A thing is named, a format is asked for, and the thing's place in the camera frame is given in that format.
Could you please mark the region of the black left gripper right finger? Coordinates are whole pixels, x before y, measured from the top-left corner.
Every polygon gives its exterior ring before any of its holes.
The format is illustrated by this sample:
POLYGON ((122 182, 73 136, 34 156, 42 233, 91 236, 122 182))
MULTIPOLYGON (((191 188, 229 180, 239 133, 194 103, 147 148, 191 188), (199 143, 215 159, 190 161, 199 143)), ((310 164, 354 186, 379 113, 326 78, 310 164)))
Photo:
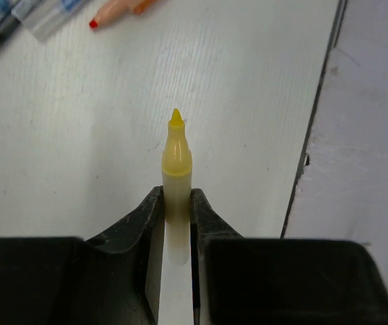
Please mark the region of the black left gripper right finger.
POLYGON ((200 189, 190 194, 190 243, 194 323, 243 324, 246 239, 213 210, 200 189))

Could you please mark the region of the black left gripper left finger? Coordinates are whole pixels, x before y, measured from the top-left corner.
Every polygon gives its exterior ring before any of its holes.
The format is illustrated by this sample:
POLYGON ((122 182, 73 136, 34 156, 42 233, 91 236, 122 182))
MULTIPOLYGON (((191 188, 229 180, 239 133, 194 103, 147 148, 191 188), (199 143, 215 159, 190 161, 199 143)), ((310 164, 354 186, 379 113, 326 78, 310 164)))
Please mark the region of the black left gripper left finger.
POLYGON ((76 243, 54 305, 55 324, 156 324, 163 261, 163 189, 76 243))

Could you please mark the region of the yellow highlighter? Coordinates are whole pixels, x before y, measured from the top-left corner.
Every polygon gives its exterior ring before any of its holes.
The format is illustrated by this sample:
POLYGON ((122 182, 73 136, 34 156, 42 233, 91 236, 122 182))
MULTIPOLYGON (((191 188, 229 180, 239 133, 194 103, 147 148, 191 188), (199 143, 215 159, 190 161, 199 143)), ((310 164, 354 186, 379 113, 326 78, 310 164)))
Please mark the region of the yellow highlighter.
POLYGON ((185 265, 190 256, 190 194, 192 153, 185 122, 174 109, 167 125, 167 140, 161 160, 165 204, 166 240, 173 265, 185 265))

